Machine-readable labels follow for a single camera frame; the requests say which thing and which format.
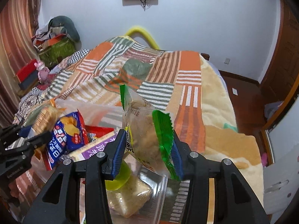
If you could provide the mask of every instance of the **striped blanket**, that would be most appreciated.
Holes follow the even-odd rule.
[[[74,53],[49,88],[38,95],[32,93],[35,105],[31,112],[20,111],[19,115],[26,118],[25,124],[33,122],[36,112],[51,98],[121,106],[120,84],[170,112],[180,140],[192,150],[211,160],[232,159],[263,203],[262,165],[255,139],[223,129],[225,124],[237,127],[234,110],[218,76],[198,52],[154,50],[130,37],[115,37],[91,51]],[[23,174],[17,184],[29,204],[41,188],[33,172]],[[210,195],[209,222],[213,221],[213,204]],[[168,223],[178,222],[181,217],[177,215],[168,217],[167,212],[162,216]]]

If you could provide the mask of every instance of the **wall outlet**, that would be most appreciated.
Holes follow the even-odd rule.
[[[230,58],[225,58],[224,64],[229,64],[230,60]]]

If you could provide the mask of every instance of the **silver screw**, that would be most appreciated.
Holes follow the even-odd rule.
[[[198,153],[197,152],[190,152],[190,157],[197,158]]]
[[[223,160],[223,162],[224,162],[225,165],[231,165],[231,160],[228,159],[228,158],[225,158],[225,159]]]
[[[64,165],[69,165],[72,161],[68,158],[68,159],[64,159],[63,160],[63,164]]]
[[[105,152],[98,152],[97,153],[98,158],[101,158],[101,157],[104,157],[104,156],[105,156]]]

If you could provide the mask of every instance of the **pink doll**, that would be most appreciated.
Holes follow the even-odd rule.
[[[34,63],[36,69],[38,70],[38,79],[40,82],[47,82],[48,75],[50,73],[49,68],[47,68],[42,61],[38,61],[38,63]]]

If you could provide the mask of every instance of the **orange curtain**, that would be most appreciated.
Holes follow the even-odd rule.
[[[38,58],[32,45],[32,0],[9,0],[0,13],[0,126],[6,127],[18,111],[20,90],[15,73]]]

